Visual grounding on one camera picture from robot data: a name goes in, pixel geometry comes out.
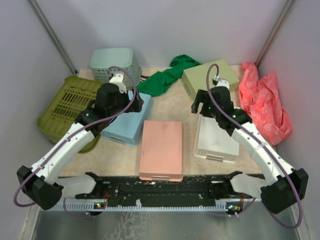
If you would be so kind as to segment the light blue shallow basket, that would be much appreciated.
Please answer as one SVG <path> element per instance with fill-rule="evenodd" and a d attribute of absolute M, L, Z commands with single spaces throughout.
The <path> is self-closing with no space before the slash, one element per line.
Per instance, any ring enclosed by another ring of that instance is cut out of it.
<path fill-rule="evenodd" d="M 140 93 L 143 100 L 141 112 L 122 113 L 101 133 L 101 137 L 127 146 L 136 147 L 141 139 L 144 121 L 148 120 L 154 101 L 148 94 Z"/>

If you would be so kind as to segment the white plastic basket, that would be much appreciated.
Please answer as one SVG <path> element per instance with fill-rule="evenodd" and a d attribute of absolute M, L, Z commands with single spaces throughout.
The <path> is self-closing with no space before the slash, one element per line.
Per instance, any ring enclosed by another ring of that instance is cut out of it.
<path fill-rule="evenodd" d="M 221 129 L 214 118 L 198 118 L 194 156 L 201 159 L 234 164 L 240 145 Z"/>

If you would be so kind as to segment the olive green laundry basket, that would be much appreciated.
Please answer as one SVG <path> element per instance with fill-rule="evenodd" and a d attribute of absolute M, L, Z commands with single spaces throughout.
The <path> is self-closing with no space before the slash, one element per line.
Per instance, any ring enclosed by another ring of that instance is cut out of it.
<path fill-rule="evenodd" d="M 67 133 L 75 118 L 96 98 L 101 83 L 71 75 L 65 78 L 52 102 L 37 126 L 45 137 L 55 145 Z"/>

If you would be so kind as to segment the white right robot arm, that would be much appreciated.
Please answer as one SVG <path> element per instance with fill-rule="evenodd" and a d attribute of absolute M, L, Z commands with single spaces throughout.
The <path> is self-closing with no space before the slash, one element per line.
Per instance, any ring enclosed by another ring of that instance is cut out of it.
<path fill-rule="evenodd" d="M 229 198 L 239 193 L 262 201 L 267 210 L 279 214 L 294 204 L 303 212 L 309 180 L 307 172 L 295 169 L 287 163 L 262 137 L 250 116 L 241 108 L 234 107 L 230 91 L 225 86 L 210 90 L 198 90 L 191 105 L 193 114 L 215 119 L 218 126 L 238 142 L 262 171 L 264 178 L 253 177 L 240 171 L 227 175 L 223 192 Z"/>

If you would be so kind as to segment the light green plastic basket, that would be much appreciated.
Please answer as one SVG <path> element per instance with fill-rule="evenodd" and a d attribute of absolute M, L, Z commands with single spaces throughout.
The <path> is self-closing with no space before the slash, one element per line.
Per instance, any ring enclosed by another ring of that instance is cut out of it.
<path fill-rule="evenodd" d="M 207 90 L 206 76 L 212 64 L 217 64 L 219 67 L 218 79 L 228 81 L 231 92 L 238 90 L 240 79 L 242 78 L 241 67 L 239 65 L 229 65 L 224 59 L 219 59 L 183 71 L 181 82 L 192 101 L 195 99 L 199 89 Z"/>

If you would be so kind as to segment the light blue laundry basket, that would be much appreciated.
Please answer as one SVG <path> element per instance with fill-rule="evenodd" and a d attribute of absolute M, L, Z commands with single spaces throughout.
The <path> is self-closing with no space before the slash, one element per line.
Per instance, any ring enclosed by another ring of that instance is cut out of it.
<path fill-rule="evenodd" d="M 94 79 L 101 83 L 108 83 L 111 75 L 108 69 L 112 66 L 125 69 L 138 85 L 141 77 L 141 67 L 134 51 L 129 47 L 99 48 L 92 52 L 89 64 Z"/>

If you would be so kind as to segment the pink plastic basket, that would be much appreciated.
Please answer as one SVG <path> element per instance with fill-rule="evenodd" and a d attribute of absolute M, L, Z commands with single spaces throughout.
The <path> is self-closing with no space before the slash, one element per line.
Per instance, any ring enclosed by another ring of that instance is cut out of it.
<path fill-rule="evenodd" d="M 183 180 L 183 123 L 145 120 L 139 165 L 142 181 Z"/>

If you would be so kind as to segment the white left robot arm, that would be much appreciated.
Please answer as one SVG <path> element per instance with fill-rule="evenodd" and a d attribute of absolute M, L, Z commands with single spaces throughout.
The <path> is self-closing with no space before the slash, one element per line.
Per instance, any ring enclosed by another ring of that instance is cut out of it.
<path fill-rule="evenodd" d="M 141 112 L 143 103 L 136 88 L 129 97 L 128 92 L 121 92 L 118 85 L 104 83 L 97 90 L 96 98 L 75 118 L 60 141 L 31 167 L 23 165 L 18 169 L 16 174 L 20 186 L 17 191 L 23 192 L 43 210 L 51 209 L 61 199 L 77 195 L 101 197 L 103 180 L 96 174 L 59 176 L 75 155 L 100 135 L 113 119 L 123 113 Z"/>

